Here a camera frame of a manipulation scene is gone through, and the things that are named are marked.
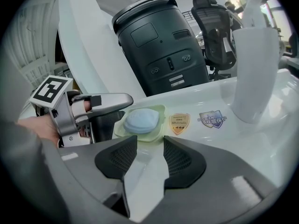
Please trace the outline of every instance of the label sticker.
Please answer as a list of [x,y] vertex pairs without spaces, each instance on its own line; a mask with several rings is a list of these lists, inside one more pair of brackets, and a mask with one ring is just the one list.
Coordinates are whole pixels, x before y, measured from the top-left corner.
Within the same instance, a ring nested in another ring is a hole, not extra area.
[[210,111],[206,113],[199,114],[200,119],[197,121],[201,121],[205,126],[209,128],[220,128],[222,123],[227,119],[225,116],[222,116],[220,110]]
[[169,117],[169,125],[171,130],[179,135],[182,133],[189,125],[190,122],[190,114],[173,114]]

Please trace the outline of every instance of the black cylinder device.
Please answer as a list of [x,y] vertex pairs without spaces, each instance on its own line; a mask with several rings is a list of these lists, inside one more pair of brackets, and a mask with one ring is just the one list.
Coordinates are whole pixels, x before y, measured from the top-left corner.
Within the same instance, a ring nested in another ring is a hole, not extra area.
[[112,19],[146,96],[209,82],[204,57],[175,0],[139,0]]

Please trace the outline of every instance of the black office chair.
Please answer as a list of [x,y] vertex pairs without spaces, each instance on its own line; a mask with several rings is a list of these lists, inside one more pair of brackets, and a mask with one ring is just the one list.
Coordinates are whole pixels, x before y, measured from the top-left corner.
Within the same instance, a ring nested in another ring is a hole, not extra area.
[[220,70],[232,68],[236,62],[235,49],[230,41],[230,24],[227,9],[216,0],[193,0],[192,15],[198,23],[206,50],[206,65],[215,69],[210,79],[225,79]]

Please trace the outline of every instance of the finger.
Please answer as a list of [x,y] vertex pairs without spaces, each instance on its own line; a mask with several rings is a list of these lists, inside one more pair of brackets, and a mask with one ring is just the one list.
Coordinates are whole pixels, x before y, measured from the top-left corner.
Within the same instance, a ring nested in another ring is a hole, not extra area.
[[90,111],[92,109],[91,105],[90,105],[90,101],[84,101],[84,108],[85,111]]

